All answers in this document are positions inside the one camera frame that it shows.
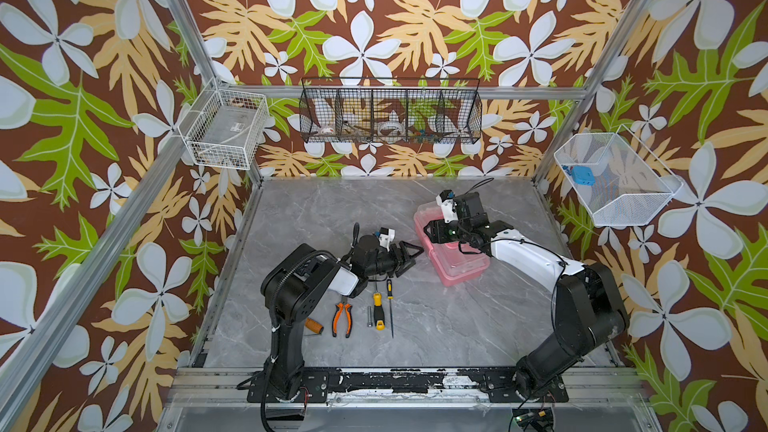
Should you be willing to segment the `yellow black nut driver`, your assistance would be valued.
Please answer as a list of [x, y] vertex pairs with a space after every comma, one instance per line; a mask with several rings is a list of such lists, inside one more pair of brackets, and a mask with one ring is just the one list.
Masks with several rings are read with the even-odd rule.
[[373, 294], [373, 319], [374, 319], [374, 327], [378, 331], [383, 331], [386, 329], [386, 321], [385, 321], [385, 314], [384, 314], [384, 308], [383, 308], [383, 296], [381, 292], [378, 290], [378, 286], [374, 286], [374, 294]]

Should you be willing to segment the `thin black yellow screwdriver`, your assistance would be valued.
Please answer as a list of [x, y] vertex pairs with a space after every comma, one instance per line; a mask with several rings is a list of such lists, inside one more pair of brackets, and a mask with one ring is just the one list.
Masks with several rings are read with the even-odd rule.
[[388, 310], [389, 310], [389, 327], [390, 327], [390, 333], [391, 337], [394, 338], [394, 314], [393, 314], [393, 303], [394, 303], [394, 296], [393, 296], [393, 282], [391, 278], [387, 278], [386, 280], [386, 288], [387, 288], [387, 299], [388, 299]]

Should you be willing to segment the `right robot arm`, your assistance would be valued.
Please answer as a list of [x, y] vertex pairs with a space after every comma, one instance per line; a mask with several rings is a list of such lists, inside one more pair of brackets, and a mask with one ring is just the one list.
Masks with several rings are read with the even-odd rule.
[[474, 228], [442, 218], [415, 225], [429, 247], [455, 244], [505, 262], [550, 292], [552, 333], [515, 365], [515, 393], [539, 399], [551, 393], [564, 372], [629, 327], [612, 271], [587, 265], [540, 245], [503, 221]]

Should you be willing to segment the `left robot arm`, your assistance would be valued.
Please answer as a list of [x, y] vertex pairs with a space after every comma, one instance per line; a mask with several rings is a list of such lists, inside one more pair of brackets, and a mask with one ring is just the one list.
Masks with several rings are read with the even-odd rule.
[[305, 367], [303, 329], [326, 292], [339, 294], [339, 310], [349, 315], [349, 299], [371, 283], [401, 277], [423, 253], [423, 247], [406, 241], [386, 242], [382, 232], [354, 238], [341, 257], [299, 244], [267, 274], [260, 288], [271, 327], [263, 373], [267, 394], [287, 400], [299, 392]]

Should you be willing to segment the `pink plastic tool box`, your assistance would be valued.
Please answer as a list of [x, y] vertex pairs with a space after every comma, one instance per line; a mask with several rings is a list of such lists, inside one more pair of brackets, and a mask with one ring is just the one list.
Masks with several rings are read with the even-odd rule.
[[424, 232], [430, 221], [441, 219], [442, 212], [437, 205], [420, 205], [414, 214], [414, 225], [422, 247], [446, 287], [458, 285], [481, 276], [490, 266], [490, 258], [477, 254], [475, 249], [457, 243], [435, 244]]

